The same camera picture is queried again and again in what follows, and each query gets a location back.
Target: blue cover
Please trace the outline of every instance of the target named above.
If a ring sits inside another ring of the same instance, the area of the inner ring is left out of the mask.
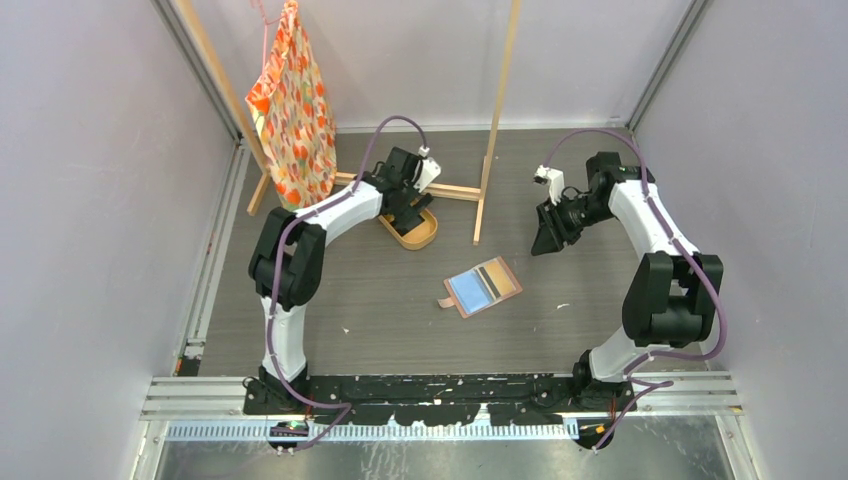
[[[474,270],[460,273],[449,279],[448,282],[450,282],[454,295],[462,305],[462,309],[468,315],[476,313],[494,302],[489,290],[483,285],[483,279]]]

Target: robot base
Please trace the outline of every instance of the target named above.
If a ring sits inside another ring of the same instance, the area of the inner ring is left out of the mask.
[[[297,392],[309,391],[309,380],[304,367],[300,375],[289,385]],[[244,395],[245,415],[285,415],[302,412],[304,405],[291,396],[280,380],[259,366],[257,377],[247,377],[242,382],[247,393]]]
[[[595,438],[597,425],[608,428],[611,410],[621,411],[632,398],[630,383],[615,385],[578,391],[573,378],[550,373],[313,375],[309,380],[301,373],[292,384],[316,402],[353,404],[342,424],[386,425],[394,419],[401,426],[417,421],[427,426],[467,425],[478,413],[486,413],[492,426],[554,425],[562,424],[561,412],[597,413],[578,422],[586,428],[577,443],[587,448],[600,438]],[[261,367],[259,378],[247,382],[246,388],[246,415],[302,414],[326,425],[339,413],[297,402]]]

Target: hanging towel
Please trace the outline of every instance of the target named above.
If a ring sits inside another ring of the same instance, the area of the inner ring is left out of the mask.
[[[262,75],[246,101],[283,207],[330,194],[336,176],[336,124],[295,1],[286,2]]]

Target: wooden tray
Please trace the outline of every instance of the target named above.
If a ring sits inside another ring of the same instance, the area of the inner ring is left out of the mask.
[[[386,227],[386,229],[392,234],[393,237],[403,246],[403,248],[407,250],[421,250],[426,247],[436,238],[436,230],[439,228],[439,221],[436,220],[436,217],[428,209],[424,209],[421,212],[421,218],[424,219],[424,222],[421,225],[413,228],[406,235],[401,236],[397,230],[392,227],[392,220],[394,217],[391,215],[383,215],[377,217],[380,219],[380,223]]]

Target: wooden pole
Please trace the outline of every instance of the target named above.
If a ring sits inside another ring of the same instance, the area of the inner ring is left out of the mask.
[[[268,184],[271,181],[271,177],[268,175],[267,168],[265,167],[265,153],[262,151],[262,146],[259,143],[259,137],[256,136],[256,131],[253,129],[253,123],[248,120],[247,114],[244,113],[241,101],[239,100],[239,97],[236,96],[233,84],[230,82],[230,78],[227,76],[227,72],[224,70],[221,60],[218,58],[218,52],[215,50],[215,46],[212,45],[212,41],[209,39],[206,29],[203,27],[203,22],[201,22],[200,18],[197,16],[197,11],[194,9],[192,0],[175,0],[174,5],[177,7],[177,11],[179,12],[180,17],[182,17],[186,29],[188,29],[191,38],[194,40],[196,47],[200,51],[200,54],[203,57],[203,62],[209,69],[209,73],[212,74],[212,79],[215,81],[215,84],[218,85],[218,89],[223,94],[224,101],[227,103],[230,113],[232,113],[235,117],[236,123],[238,123],[238,126],[241,129],[242,135],[244,135],[245,140],[247,140],[247,145],[250,148],[250,152],[253,153],[253,158],[256,159],[256,163],[259,164],[259,168],[262,170],[262,179],[256,186],[253,198],[250,201],[250,205],[247,207],[247,213],[250,215],[256,215],[256,212],[259,209],[259,204],[262,202],[262,196],[265,193],[265,189],[268,188]]]
[[[486,156],[483,157],[483,177],[480,180],[480,200],[477,202],[477,219],[474,222],[473,244],[480,243],[480,230],[483,226],[483,207],[486,204],[486,190],[489,187],[489,172],[492,169],[492,156],[495,153],[495,139],[498,136],[498,122],[501,118],[504,94],[506,93],[506,81],[509,78],[509,63],[512,59],[512,44],[515,42],[515,30],[518,26],[518,13],[521,10],[521,0],[512,0],[512,8],[509,11],[509,26],[506,31],[506,46],[504,47],[504,58],[501,63],[501,78],[498,83],[498,96],[495,100],[495,113],[492,116],[492,129],[489,131],[489,146],[486,148]]]

